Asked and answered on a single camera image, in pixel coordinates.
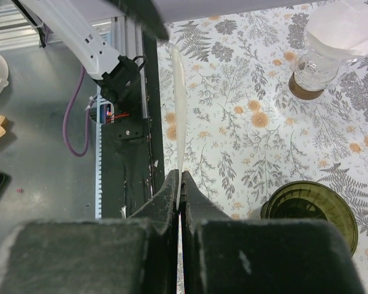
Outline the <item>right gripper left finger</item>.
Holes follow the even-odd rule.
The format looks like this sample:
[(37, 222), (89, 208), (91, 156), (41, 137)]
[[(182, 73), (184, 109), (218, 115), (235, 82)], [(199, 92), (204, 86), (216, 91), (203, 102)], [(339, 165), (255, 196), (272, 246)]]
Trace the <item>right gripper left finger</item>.
[(171, 170), (160, 190), (129, 218), (148, 218), (161, 235), (178, 235), (178, 170)]

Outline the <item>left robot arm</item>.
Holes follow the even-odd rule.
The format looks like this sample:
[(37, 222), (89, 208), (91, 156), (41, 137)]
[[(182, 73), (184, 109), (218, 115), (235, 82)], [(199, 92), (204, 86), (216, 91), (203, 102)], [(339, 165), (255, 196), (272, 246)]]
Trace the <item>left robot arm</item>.
[[(168, 40), (169, 34), (152, 1), (110, 1), (134, 22), (133, 37), (125, 36), (125, 45), (143, 39), (144, 29), (151, 37)], [(53, 31), (82, 63), (88, 75), (101, 89), (101, 96), (118, 110), (146, 116), (147, 95), (142, 73), (147, 57), (125, 56), (109, 45), (82, 15), (72, 1), (14, 1), (16, 7), (31, 19), (37, 16)]]

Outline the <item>clear glass dripper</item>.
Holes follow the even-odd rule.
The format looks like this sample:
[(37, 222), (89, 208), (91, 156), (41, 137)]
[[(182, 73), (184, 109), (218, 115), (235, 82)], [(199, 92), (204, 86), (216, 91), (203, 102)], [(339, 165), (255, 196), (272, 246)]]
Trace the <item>clear glass dripper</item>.
[(306, 91), (317, 92), (335, 86), (348, 67), (362, 59), (352, 50), (333, 48), (304, 32), (305, 47), (294, 65), (293, 81)]

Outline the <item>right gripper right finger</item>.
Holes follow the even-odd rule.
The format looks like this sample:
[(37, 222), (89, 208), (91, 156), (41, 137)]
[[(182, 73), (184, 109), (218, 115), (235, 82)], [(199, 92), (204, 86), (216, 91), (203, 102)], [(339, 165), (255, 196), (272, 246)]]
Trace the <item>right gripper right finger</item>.
[(190, 172), (183, 172), (182, 183), (184, 236), (194, 236), (203, 230), (215, 230), (219, 225), (231, 221), (231, 218), (222, 209), (200, 191)]

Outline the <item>white paper coffee filter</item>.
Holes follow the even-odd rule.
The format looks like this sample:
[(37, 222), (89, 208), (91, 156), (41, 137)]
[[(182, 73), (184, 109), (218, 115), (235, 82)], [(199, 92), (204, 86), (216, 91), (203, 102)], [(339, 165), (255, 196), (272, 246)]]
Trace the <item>white paper coffee filter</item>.
[(304, 29), (307, 45), (330, 58), (368, 55), (368, 4), (364, 1), (330, 2), (314, 10)]

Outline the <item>dark olive glass dripper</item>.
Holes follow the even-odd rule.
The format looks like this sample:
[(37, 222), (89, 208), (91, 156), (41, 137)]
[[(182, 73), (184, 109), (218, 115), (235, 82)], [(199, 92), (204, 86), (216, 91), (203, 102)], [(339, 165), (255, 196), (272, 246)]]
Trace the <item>dark olive glass dripper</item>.
[(331, 188), (313, 181), (294, 181), (278, 188), (262, 205), (262, 219), (315, 219), (333, 223), (353, 255), (358, 224), (347, 202)]

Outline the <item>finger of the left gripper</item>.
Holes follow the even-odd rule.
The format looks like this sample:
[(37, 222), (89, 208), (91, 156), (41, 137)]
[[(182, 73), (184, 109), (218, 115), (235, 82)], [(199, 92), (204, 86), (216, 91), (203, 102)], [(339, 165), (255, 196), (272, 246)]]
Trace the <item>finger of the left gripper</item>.
[(151, 0), (111, 0), (113, 6), (118, 8), (144, 31), (158, 40), (169, 40), (169, 33), (163, 19)]

